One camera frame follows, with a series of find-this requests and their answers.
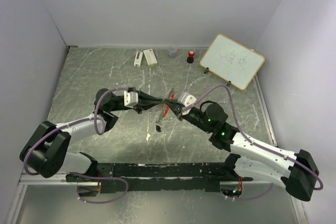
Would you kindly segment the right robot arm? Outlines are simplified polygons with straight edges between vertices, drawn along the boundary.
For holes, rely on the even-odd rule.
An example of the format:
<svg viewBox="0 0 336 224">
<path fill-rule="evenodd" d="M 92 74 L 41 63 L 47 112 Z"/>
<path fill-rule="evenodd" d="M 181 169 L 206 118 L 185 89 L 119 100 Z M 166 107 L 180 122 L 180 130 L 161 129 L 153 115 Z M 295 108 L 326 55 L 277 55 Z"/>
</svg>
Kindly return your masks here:
<svg viewBox="0 0 336 224">
<path fill-rule="evenodd" d="M 186 120 L 211 134 L 209 141 L 219 150 L 239 155 L 243 163 L 229 163 L 223 167 L 223 176 L 230 181 L 242 176 L 258 178 L 285 188 L 291 196 L 310 201 L 319 175 L 312 155 L 281 150 L 259 141 L 226 122 L 228 115 L 216 102 L 205 110 L 189 109 L 176 100 L 163 101 L 180 120 Z"/>
</svg>

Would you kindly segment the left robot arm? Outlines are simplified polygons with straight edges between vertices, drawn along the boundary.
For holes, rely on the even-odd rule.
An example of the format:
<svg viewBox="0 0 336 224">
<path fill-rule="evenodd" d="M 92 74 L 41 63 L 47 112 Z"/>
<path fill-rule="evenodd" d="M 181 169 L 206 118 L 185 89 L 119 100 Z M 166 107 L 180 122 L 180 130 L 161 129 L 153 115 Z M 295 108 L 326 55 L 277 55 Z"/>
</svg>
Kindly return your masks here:
<svg viewBox="0 0 336 224">
<path fill-rule="evenodd" d="M 98 175 L 98 162 L 86 153 L 68 152 L 69 144 L 110 131 L 118 120 L 114 111 L 134 110 L 140 114 L 162 102 L 162 98 L 135 88 L 100 89 L 94 111 L 88 116 L 66 123 L 39 124 L 19 155 L 24 171 L 44 178 L 58 172 L 79 173 L 85 181 L 93 181 Z"/>
</svg>

